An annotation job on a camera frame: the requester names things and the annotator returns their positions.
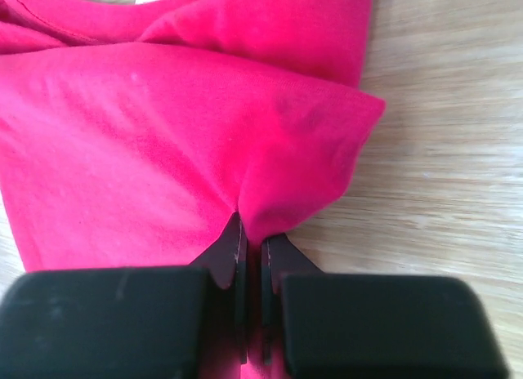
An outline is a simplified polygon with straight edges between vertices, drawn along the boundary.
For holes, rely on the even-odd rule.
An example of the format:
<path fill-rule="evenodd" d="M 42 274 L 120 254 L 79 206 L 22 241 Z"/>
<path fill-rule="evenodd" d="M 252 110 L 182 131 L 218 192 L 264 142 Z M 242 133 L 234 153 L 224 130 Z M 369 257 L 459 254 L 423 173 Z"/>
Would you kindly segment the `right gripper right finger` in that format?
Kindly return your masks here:
<path fill-rule="evenodd" d="M 444 276 L 331 274 L 285 235 L 261 247 L 273 378 L 506 378 L 484 306 Z"/>

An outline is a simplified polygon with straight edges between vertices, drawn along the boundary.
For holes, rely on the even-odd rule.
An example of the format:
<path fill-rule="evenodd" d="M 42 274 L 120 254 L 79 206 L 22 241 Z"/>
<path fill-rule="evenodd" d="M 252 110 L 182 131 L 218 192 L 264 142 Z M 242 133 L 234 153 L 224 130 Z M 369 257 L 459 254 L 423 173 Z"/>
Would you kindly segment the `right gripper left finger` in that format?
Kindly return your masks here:
<path fill-rule="evenodd" d="M 1 302 L 2 377 L 239 377 L 246 253 L 233 215 L 188 265 L 19 277 Z"/>

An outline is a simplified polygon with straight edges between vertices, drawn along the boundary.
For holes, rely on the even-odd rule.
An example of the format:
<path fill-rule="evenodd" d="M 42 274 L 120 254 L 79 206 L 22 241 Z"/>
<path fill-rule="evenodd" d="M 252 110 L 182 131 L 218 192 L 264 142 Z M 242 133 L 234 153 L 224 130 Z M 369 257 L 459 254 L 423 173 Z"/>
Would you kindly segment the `red t shirt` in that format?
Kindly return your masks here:
<path fill-rule="evenodd" d="M 188 265 L 238 215 L 237 378 L 273 378 L 262 244 L 344 195 L 384 112 L 360 90 L 372 6 L 1 0 L 1 193 L 25 274 Z"/>

